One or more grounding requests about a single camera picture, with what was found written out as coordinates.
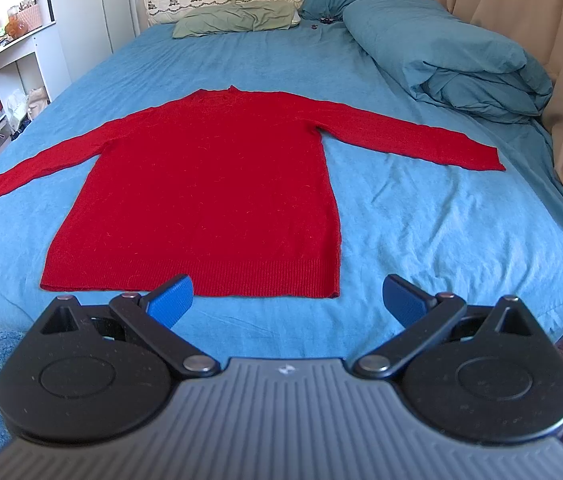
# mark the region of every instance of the sweater ribbed hem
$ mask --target sweater ribbed hem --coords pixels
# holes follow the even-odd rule
[[[153,290],[175,274],[188,274],[198,296],[339,296],[340,256],[322,260],[216,261],[171,260],[123,261],[110,258],[102,267],[88,255],[48,254],[43,290]]]

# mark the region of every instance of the white wardrobe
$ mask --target white wardrobe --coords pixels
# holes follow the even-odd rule
[[[72,81],[135,37],[129,0],[49,0],[49,3]]]

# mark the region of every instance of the blue gripper pad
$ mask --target blue gripper pad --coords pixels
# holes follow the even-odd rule
[[[180,274],[144,296],[146,313],[167,328],[172,328],[193,304],[193,281]]]
[[[382,295],[386,309],[404,328],[428,314],[436,304],[434,296],[426,294],[396,274],[386,277]]]

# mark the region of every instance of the sweater sleeve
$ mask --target sweater sleeve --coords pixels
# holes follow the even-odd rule
[[[306,99],[300,109],[303,118],[348,144],[467,170],[505,171],[496,148],[465,134],[325,101]]]
[[[128,117],[104,123],[87,134],[64,140],[23,160],[7,172],[0,174],[0,196],[31,180],[76,166],[92,156],[99,155],[110,142],[121,139],[133,131],[133,128],[124,124],[129,118],[143,121],[146,117],[142,116],[148,116],[151,110],[154,108],[147,108]]]

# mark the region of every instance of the red sweater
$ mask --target red sweater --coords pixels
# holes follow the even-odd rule
[[[100,155],[50,244],[45,290],[151,290],[184,272],[202,296],[332,298],[341,235],[318,128],[371,150],[505,170],[495,148],[464,134],[231,87],[43,150],[0,174],[0,196]]]

